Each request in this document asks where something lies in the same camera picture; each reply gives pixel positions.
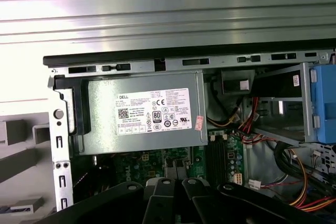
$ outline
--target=barcode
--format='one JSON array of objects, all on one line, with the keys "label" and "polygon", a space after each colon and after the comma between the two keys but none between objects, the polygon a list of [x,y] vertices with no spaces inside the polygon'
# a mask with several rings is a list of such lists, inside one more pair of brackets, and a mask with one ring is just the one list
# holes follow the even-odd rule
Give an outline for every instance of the barcode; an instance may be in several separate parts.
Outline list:
[{"label": "barcode", "polygon": [[298,75],[293,76],[293,84],[294,84],[294,87],[300,86],[300,79]]},{"label": "barcode", "polygon": [[118,109],[119,119],[128,118],[128,109]]}]

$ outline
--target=gray metal panel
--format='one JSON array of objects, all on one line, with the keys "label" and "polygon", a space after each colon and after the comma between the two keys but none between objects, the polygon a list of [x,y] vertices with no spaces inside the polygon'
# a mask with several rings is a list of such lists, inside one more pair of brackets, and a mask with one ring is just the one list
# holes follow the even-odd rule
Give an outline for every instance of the gray metal panel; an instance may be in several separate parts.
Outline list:
[{"label": "gray metal panel", "polygon": [[34,41],[30,50],[57,55],[333,38],[335,7],[336,0],[1,0],[0,44]]},{"label": "gray metal panel", "polygon": [[[188,88],[192,128],[169,132],[117,135],[115,99],[118,94],[153,90]],[[92,81],[89,83],[91,132],[83,136],[81,155],[153,150],[205,145],[205,122],[201,131],[194,130],[196,117],[205,117],[203,74],[174,73],[154,76]]]}]

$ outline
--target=white label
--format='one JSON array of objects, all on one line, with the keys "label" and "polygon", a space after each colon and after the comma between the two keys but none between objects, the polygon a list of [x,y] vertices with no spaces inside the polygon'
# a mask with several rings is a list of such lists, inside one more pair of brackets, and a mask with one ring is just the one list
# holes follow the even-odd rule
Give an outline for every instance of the white label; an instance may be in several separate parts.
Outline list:
[{"label": "white label", "polygon": [[300,86],[300,79],[298,75],[293,76],[293,84],[294,84],[294,87]]},{"label": "white label", "polygon": [[249,90],[250,89],[248,80],[240,81],[239,84],[240,84],[240,90]]},{"label": "white label", "polygon": [[118,135],[192,128],[189,89],[119,94],[115,107]]}]

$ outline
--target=white connector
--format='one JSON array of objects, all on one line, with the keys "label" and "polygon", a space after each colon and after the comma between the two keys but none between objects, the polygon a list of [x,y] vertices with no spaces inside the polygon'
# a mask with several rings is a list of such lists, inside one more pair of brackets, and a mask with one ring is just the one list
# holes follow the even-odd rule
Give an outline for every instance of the white connector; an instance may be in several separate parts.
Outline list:
[{"label": "white connector", "polygon": [[243,184],[243,175],[241,173],[235,173],[233,175],[233,183],[236,183],[238,185]]},{"label": "white connector", "polygon": [[319,156],[321,156],[321,153],[315,150],[315,151],[313,151],[313,155],[319,157]]},{"label": "white connector", "polygon": [[261,188],[261,181],[249,179],[248,180],[248,186],[251,189],[260,190],[260,188]]}]

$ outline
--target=metal bracket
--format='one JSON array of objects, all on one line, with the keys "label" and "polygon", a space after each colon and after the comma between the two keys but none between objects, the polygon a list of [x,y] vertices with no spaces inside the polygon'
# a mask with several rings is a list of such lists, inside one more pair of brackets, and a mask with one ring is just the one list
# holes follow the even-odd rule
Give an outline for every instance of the metal bracket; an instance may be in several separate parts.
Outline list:
[{"label": "metal bracket", "polygon": [[69,153],[68,113],[66,101],[62,100],[60,92],[54,90],[53,77],[49,78],[48,87],[50,90],[49,125],[56,208],[57,211],[60,211],[74,203]]}]

